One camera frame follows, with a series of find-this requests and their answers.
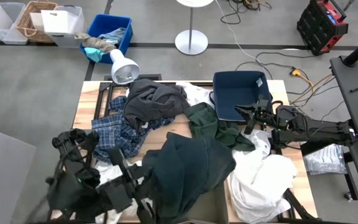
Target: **clothing pile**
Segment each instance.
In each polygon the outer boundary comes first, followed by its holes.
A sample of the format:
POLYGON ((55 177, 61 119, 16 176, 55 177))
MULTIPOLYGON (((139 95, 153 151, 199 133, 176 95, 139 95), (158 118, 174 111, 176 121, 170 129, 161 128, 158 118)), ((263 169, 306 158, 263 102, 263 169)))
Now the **clothing pile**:
POLYGON ((168 133, 161 150, 149 150, 143 166, 158 184, 151 193, 160 223, 180 223, 198 197, 223 183, 236 167, 231 151, 217 140, 168 133))
MULTIPOLYGON (((142 161, 137 161, 136 164, 138 166, 142 165, 142 161)), ((108 164, 106 162, 101 162, 99 161, 95 167, 95 169, 97 169, 100 173, 100 184, 104 184, 110 180, 114 180, 115 178, 119 177, 122 175, 122 172, 119 168, 119 166, 113 166, 111 164, 108 164)), ((138 183, 141 184, 144 178, 140 178, 138 180, 138 183)), ((150 199, 146 199, 146 202, 148 202, 149 204, 152 205, 153 201, 151 201, 150 199)), ((120 217, 122 214, 127 215, 127 216, 134 216, 136 215, 136 211, 137 211, 137 204, 135 199, 132 199, 132 205, 128 208, 126 208, 125 210, 123 210, 120 213, 117 213, 114 209, 108 211, 108 220, 107 220, 107 224, 116 224, 118 223, 120 217)), ((96 223, 102 223, 104 220, 104 214, 99 215, 96 217, 96 223)))
POLYGON ((136 156, 151 130, 170 124, 189 107, 179 86, 141 79, 131 83, 129 89, 128 97, 110 101, 115 114, 92 121, 92 129, 99 134, 94 155, 101 161, 110 162, 108 151, 113 147, 120 147, 126 158, 136 156))
POLYGON ((118 28, 107 34, 101 34, 97 38, 85 33, 76 33, 75 39, 82 40, 82 46, 88 58, 99 62, 104 54, 110 53, 113 49, 118 49, 125 30, 125 28, 118 28))
POLYGON ((233 151, 237 167, 227 178, 232 206, 238 217, 247 223, 268 222, 290 209, 282 196, 292 187, 292 180, 297 176, 296 167, 289 158, 269 155, 266 132, 253 130, 246 137, 256 149, 233 151))
MULTIPOLYGON (((108 163, 110 178, 118 169, 110 165, 110 149, 120 147, 126 158, 134 157, 151 130, 170 124, 178 114, 189 119, 193 138, 168 133, 161 150, 148 150, 142 160, 151 170, 149 196, 159 223, 184 222, 199 196, 226 179, 232 206, 247 223, 267 222, 290 208, 282 195, 297 175, 292 161, 269 155, 267 133, 245 135, 236 123, 219 120, 209 90, 140 79, 109 106, 114 114, 92 121, 92 129, 100 136, 94 156, 108 163)), ((101 176, 108 181, 102 171, 101 176)), ((111 221, 119 216, 112 213, 111 221)))

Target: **red toolbox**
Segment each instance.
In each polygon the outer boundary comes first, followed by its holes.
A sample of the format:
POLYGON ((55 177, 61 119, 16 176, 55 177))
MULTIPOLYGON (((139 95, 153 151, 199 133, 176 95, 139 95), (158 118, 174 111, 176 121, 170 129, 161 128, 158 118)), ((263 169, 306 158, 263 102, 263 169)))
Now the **red toolbox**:
POLYGON ((314 55, 328 53, 347 34, 345 12, 334 0, 311 0, 296 28, 314 55))

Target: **gray concrete floor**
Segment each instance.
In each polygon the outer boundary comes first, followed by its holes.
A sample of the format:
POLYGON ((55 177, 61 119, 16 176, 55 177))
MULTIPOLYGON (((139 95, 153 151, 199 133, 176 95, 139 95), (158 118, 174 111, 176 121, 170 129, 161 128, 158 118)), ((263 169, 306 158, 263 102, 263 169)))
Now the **gray concrete floor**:
MULTIPOLYGON (((54 0, 60 5, 73 4, 83 8, 87 25, 96 14, 103 13, 106 0, 54 0)), ((218 0, 225 13, 231 10, 227 1, 218 0)), ((295 23, 306 7, 307 0, 267 0, 273 9, 241 14, 242 23, 232 26, 240 44, 303 45, 295 23)), ((346 1, 338 1, 344 6, 346 1)), ((133 43, 173 43, 175 36, 188 28, 189 10, 174 0, 115 0, 111 14, 129 16, 133 20, 133 43)), ((358 45, 358 0, 347 11, 349 33, 338 45, 358 45)), ((221 13, 213 2, 195 11, 195 29, 204 32, 212 44, 233 44, 234 39, 221 13)), ((306 51, 249 50, 281 52, 298 56, 306 51)), ((347 51, 332 51, 313 58, 286 58, 261 55, 263 63, 275 62, 302 68, 317 82, 330 73, 329 59, 347 55, 347 51)), ((130 48, 126 55, 135 60, 142 73, 161 73, 164 80, 210 80, 218 71, 234 70, 240 63, 252 61, 238 49, 207 49, 197 56, 187 56, 175 48, 130 48)), ((37 154, 17 203, 13 224, 23 223, 47 189, 44 180, 52 175, 58 152, 50 143, 62 131, 71 128, 88 61, 77 49, 58 47, 0 46, 0 132, 37 147, 37 154)), ((110 74, 110 65, 96 64, 92 80, 102 80, 110 74)), ((243 70, 260 70, 256 65, 244 65, 243 70)), ((289 69, 269 66, 274 79, 285 81, 287 91, 302 91, 307 85, 289 76, 289 69)), ((326 88, 336 85, 331 82, 326 88)), ((303 108, 312 118, 320 119, 341 102, 337 88, 316 96, 303 108)), ((344 105, 326 117, 339 121, 349 118, 344 105)), ((347 202, 343 193, 347 186, 343 175, 310 176, 310 184, 319 217, 324 220, 358 223, 358 202, 347 202)))

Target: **light blue cloth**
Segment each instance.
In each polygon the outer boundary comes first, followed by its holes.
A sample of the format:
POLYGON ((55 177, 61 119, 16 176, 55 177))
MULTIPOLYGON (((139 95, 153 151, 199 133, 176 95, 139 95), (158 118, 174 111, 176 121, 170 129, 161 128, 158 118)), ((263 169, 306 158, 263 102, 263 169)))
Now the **light blue cloth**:
POLYGON ((99 35, 99 39, 102 39, 110 44, 120 44, 122 37, 125 34, 125 28, 118 28, 110 33, 99 35))
POLYGON ((100 62, 100 60, 102 60, 102 56, 105 54, 103 51, 94 49, 93 47, 85 47, 84 50, 86 56, 94 62, 100 62))

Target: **wicker basket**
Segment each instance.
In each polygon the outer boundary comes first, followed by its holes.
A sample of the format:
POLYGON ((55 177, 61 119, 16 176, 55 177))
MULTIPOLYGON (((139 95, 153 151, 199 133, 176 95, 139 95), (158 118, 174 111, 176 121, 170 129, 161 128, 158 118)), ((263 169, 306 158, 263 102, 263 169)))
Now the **wicker basket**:
POLYGON ((20 21, 16 25, 16 29, 25 35, 29 40, 43 43, 53 43, 53 40, 41 30, 36 30, 31 22, 30 12, 38 12, 41 10, 54 10, 57 6, 56 3, 42 1, 29 2, 23 12, 20 21))

